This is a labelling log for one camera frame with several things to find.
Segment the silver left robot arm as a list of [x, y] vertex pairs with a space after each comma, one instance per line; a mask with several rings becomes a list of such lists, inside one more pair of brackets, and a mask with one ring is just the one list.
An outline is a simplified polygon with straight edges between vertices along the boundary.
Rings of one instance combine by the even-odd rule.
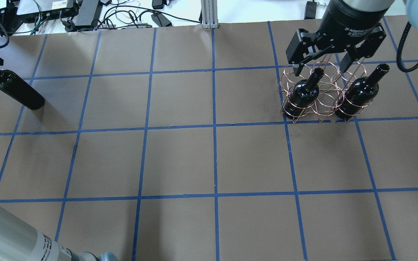
[[[31, 110], [40, 109], [45, 99], [11, 70], [0, 69], [0, 90]], [[75, 253], [0, 206], [0, 261], [116, 261], [111, 252], [99, 257], [90, 252]]]

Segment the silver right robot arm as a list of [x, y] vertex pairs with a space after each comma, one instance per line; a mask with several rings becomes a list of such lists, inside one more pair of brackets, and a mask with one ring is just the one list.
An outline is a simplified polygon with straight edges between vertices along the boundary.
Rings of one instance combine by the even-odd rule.
[[[386, 37], [381, 19], [392, 0], [332, 0], [318, 30], [298, 29], [292, 37], [286, 57], [298, 76], [303, 67], [327, 54], [345, 53], [340, 71], [362, 58], [372, 57]], [[408, 22], [418, 30], [418, 0], [405, 0]]]

